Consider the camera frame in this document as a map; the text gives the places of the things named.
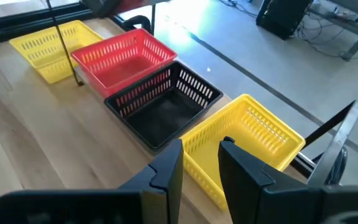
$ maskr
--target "table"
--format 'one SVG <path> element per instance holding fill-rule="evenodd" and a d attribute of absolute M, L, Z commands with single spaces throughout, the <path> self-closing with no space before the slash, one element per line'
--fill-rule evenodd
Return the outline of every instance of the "table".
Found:
<path fill-rule="evenodd" d="M 122 32 L 109 20 L 86 23 L 104 38 Z M 0 76 L 0 154 L 11 163 L 1 166 L 0 175 L 14 170 L 0 195 L 17 190 L 17 181 L 23 189 L 113 189 L 153 159 L 91 86 L 78 87 L 73 78 L 46 84 L 7 42 L 0 43 Z M 198 122 L 230 101 L 223 96 Z M 292 167 L 285 173 L 306 180 Z M 179 222 L 231 218 L 185 172 Z"/>

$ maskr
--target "plastic basket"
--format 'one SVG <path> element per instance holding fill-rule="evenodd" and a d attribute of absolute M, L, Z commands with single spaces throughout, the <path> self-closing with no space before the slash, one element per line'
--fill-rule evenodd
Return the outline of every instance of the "plastic basket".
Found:
<path fill-rule="evenodd" d="M 225 136 L 279 171 L 305 145 L 299 134 L 249 95 L 239 96 L 184 134 L 185 169 L 222 210 L 227 209 L 227 203 L 219 176 L 218 149 Z"/>
<path fill-rule="evenodd" d="M 103 40 L 81 21 L 67 22 L 59 28 L 69 52 Z M 56 27 L 12 39 L 9 43 L 48 83 L 73 74 Z"/>
<path fill-rule="evenodd" d="M 190 69 L 173 62 L 104 103 L 152 152 L 159 152 L 222 95 Z"/>
<path fill-rule="evenodd" d="M 104 97 L 135 83 L 177 56 L 143 29 L 111 37 L 72 55 Z"/>

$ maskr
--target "floor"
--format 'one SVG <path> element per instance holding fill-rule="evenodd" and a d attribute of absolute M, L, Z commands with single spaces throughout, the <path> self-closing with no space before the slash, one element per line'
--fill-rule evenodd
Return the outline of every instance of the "floor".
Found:
<path fill-rule="evenodd" d="M 243 0 L 239 2 L 249 11 L 258 12 L 260 1 L 252 4 Z M 121 16 L 128 19 L 138 14 L 150 17 L 151 7 Z M 312 28 L 318 23 L 307 19 L 306 25 Z M 313 37 L 317 31 L 311 30 L 308 35 Z M 339 31 L 335 26 L 324 28 L 315 41 L 326 42 Z M 297 38 L 283 41 L 257 27 L 253 18 L 217 0 L 174 0 L 159 4 L 155 35 L 230 97 L 251 94 L 305 137 L 317 127 L 314 122 L 199 43 L 206 42 L 321 121 L 326 121 L 351 101 L 358 100 L 358 59 L 345 62 L 321 55 Z M 319 49 L 334 55 L 347 50 L 355 39 L 345 31 Z M 326 149 L 330 139 L 327 134 L 305 149 L 305 154 L 317 155 Z M 358 121 L 350 139 L 358 145 Z M 358 185 L 358 153 L 351 147 L 347 148 L 349 160 L 341 184 Z"/>

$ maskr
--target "red plastic basket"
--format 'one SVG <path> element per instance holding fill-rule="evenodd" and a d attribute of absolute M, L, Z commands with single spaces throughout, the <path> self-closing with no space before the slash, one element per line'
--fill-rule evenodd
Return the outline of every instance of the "red plastic basket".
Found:
<path fill-rule="evenodd" d="M 136 29 L 72 53 L 89 82 L 109 97 L 170 63 L 176 53 L 146 30 Z"/>

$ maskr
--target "black plastic basket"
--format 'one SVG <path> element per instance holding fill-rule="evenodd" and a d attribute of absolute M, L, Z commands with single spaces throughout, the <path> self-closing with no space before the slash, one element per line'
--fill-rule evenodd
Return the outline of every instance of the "black plastic basket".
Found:
<path fill-rule="evenodd" d="M 153 152 L 179 137 L 222 92 L 173 62 L 105 99 L 104 104 Z"/>

